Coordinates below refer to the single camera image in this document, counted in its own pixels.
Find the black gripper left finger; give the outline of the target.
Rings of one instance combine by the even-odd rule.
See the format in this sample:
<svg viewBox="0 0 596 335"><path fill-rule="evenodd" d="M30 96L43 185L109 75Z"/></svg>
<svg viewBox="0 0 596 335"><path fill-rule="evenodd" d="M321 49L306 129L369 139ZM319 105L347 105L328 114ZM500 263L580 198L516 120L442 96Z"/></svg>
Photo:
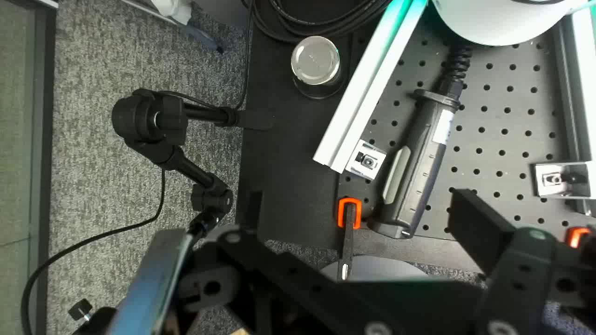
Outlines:
<svg viewBox="0 0 596 335"><path fill-rule="evenodd" d="M403 261L356 256L341 282L340 265L312 269L245 232L218 258L239 274L230 310L258 335L479 335L479 287Z"/></svg>

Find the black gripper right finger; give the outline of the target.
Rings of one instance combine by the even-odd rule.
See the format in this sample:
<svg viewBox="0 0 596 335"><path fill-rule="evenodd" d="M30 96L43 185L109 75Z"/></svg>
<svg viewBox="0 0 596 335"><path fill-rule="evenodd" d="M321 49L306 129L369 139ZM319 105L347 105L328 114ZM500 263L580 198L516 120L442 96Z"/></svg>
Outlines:
<svg viewBox="0 0 596 335"><path fill-rule="evenodd" d="M550 302L596 328L593 228L561 243L544 230L513 226L474 191L455 191L449 232L489 278L474 315L477 335L563 335L544 323Z"/></svg>

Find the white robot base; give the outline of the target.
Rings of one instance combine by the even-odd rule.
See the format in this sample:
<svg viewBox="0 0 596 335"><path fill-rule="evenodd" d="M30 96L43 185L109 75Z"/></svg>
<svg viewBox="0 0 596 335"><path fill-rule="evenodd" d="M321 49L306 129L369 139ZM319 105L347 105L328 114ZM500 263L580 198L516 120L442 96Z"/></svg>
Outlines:
<svg viewBox="0 0 596 335"><path fill-rule="evenodd" d="M462 40L511 47L535 40L595 0L431 0L440 19Z"/></svg>

